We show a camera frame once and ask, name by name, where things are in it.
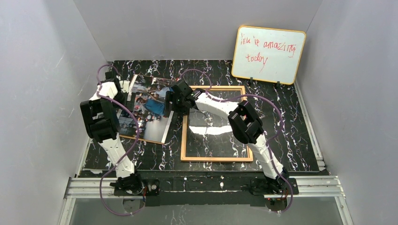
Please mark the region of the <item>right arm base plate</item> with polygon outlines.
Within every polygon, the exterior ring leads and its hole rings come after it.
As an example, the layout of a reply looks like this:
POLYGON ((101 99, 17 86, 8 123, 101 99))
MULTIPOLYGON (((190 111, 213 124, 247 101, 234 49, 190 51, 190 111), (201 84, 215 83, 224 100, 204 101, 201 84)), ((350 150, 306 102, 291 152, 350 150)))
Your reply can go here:
POLYGON ((271 182, 266 179, 251 179, 248 190, 253 195, 276 195, 276 198, 286 198, 290 195, 298 195, 299 188, 295 179, 290 179, 290 187, 285 182, 271 182))

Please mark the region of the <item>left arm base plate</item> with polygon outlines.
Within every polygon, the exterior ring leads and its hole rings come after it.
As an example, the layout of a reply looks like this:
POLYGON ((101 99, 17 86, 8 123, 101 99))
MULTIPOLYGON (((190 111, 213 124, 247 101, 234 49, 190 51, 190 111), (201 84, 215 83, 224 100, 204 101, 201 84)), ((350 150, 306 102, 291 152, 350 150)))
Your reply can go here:
POLYGON ((160 181, 153 179, 111 182, 115 196, 157 196, 160 191, 160 181))

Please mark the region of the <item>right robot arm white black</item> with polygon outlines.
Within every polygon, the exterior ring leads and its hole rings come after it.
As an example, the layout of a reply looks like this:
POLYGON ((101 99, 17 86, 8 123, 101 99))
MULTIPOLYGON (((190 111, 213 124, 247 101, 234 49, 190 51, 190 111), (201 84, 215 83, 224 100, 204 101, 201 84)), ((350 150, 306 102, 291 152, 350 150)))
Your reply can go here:
POLYGON ((286 168, 276 159, 269 139, 265 137, 262 120, 244 95, 230 99, 217 98, 207 89, 192 89, 185 81, 179 80, 166 92, 165 115, 168 116, 171 111, 187 115, 191 109, 227 119, 234 137, 249 147, 267 178, 288 179, 286 168))

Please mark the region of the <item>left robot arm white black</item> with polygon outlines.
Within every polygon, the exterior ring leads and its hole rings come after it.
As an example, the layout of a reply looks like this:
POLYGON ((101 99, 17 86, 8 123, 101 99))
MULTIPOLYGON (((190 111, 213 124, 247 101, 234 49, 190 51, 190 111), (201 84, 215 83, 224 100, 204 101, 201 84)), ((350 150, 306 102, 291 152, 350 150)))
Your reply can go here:
POLYGON ((84 126, 88 136, 95 140, 107 153, 115 167, 118 178, 130 177, 135 172, 134 164, 124 154, 126 150, 120 139, 120 123, 117 117, 118 105, 102 98, 108 97, 125 104, 125 90, 117 75, 106 72, 105 80, 98 84, 99 96, 94 95, 80 103, 84 126))

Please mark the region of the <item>printed photo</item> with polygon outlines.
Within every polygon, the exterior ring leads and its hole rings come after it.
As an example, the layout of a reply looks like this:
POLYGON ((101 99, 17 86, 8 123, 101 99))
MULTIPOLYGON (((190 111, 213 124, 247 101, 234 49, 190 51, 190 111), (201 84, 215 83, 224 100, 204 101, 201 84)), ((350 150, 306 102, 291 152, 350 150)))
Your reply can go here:
POLYGON ((124 111, 117 113, 120 136, 164 144, 173 112, 166 112, 165 97, 175 81, 146 75, 134 75, 126 96, 126 107, 137 122, 124 111))

